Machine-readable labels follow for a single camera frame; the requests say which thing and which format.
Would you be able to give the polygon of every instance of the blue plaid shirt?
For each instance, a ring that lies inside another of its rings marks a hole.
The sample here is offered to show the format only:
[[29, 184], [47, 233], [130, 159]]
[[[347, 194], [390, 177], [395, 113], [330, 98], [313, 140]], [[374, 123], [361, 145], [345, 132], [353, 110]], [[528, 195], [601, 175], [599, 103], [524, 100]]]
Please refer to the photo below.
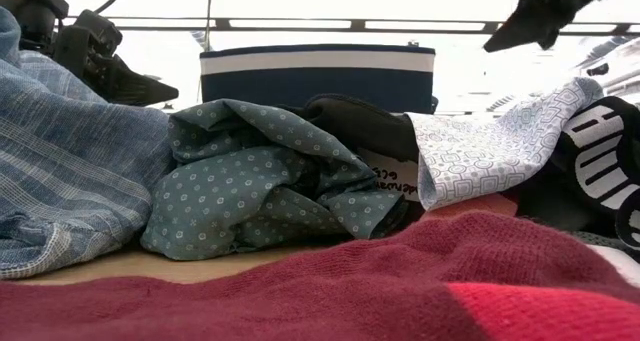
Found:
[[18, 51], [0, 7], [0, 279], [116, 250], [173, 168], [168, 117], [112, 105], [49, 58]]

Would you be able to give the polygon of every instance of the pile of clothes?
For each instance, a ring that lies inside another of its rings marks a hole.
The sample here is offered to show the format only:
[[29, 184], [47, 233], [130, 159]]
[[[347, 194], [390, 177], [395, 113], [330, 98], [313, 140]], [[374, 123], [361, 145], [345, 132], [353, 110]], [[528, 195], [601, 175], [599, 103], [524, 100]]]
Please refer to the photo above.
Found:
[[[0, 283], [0, 339], [640, 334], [640, 267], [597, 254], [640, 260], [640, 111], [591, 79], [490, 120], [331, 94], [167, 116], [105, 102], [19, 37], [0, 8], [0, 279], [131, 242], [191, 261], [356, 241], [196, 285]], [[414, 163], [416, 187], [383, 185], [399, 176], [367, 152]], [[482, 203], [521, 218], [442, 218]]]

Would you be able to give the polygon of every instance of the maroon sweater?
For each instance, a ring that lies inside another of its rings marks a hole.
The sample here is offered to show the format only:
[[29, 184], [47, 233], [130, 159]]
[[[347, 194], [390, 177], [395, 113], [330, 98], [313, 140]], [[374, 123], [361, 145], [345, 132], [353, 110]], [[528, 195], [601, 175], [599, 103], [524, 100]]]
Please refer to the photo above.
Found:
[[579, 242], [477, 213], [199, 284], [0, 283], [0, 339], [626, 341], [639, 305]]

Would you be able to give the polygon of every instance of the fabric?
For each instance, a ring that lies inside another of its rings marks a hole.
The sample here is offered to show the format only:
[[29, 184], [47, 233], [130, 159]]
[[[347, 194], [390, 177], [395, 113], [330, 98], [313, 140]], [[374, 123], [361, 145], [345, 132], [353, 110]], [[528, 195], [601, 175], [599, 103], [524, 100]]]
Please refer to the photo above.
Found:
[[604, 246], [620, 251], [628, 250], [624, 243], [617, 238], [604, 237], [584, 231], [569, 232], [569, 234], [587, 245]]
[[400, 192], [336, 138], [276, 107], [217, 100], [169, 122], [183, 166], [155, 190], [142, 245], [177, 260], [252, 251], [313, 235], [395, 231]]
[[205, 52], [202, 99], [304, 107], [315, 95], [334, 93], [389, 112], [433, 113], [434, 59], [435, 51], [424, 47], [353, 44]]
[[0, 340], [636, 340], [640, 290], [571, 237], [485, 213], [179, 285], [0, 283]]
[[611, 247], [590, 245], [590, 249], [602, 256], [629, 284], [640, 288], [640, 264], [623, 251]]
[[515, 202], [500, 194], [491, 194], [426, 212], [421, 220], [450, 218], [469, 211], [486, 211], [504, 216], [515, 216], [517, 209], [518, 205]]
[[376, 173], [378, 188], [402, 191], [408, 206], [405, 224], [424, 214], [415, 187], [420, 151], [406, 115], [392, 115], [345, 95], [317, 95], [304, 107], [281, 107], [334, 135], [362, 157]]
[[576, 78], [498, 119], [409, 113], [422, 205], [429, 210], [522, 183], [547, 162], [567, 120], [601, 97], [597, 82]]
[[345, 95], [318, 95], [304, 107], [287, 109], [334, 135], [351, 150], [360, 148], [398, 161], [418, 162], [411, 120]]
[[[614, 96], [598, 100], [567, 123], [545, 167], [552, 177], [537, 180], [537, 187], [566, 193], [563, 199], [573, 198], [568, 205], [575, 227], [569, 231], [590, 231], [588, 226], [601, 224], [601, 229], [615, 229], [622, 242], [640, 250], [640, 168], [634, 145], [639, 124], [640, 111]], [[536, 201], [519, 210], [521, 214], [554, 227], [566, 223], [563, 216], [571, 216], [548, 212], [565, 203], [556, 204], [554, 198], [535, 193], [528, 196]]]
[[0, 8], [0, 278], [120, 248], [173, 167], [167, 116], [106, 103], [50, 59], [19, 52]]

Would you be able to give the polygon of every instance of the price tag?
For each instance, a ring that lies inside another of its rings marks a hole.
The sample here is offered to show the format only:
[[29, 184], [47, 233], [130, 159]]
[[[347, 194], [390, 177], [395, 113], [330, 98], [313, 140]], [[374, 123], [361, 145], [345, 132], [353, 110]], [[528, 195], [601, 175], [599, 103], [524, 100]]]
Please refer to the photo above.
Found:
[[418, 164], [413, 161], [400, 162], [365, 149], [359, 149], [358, 155], [378, 175], [376, 186], [382, 190], [404, 193], [408, 201], [419, 202]]

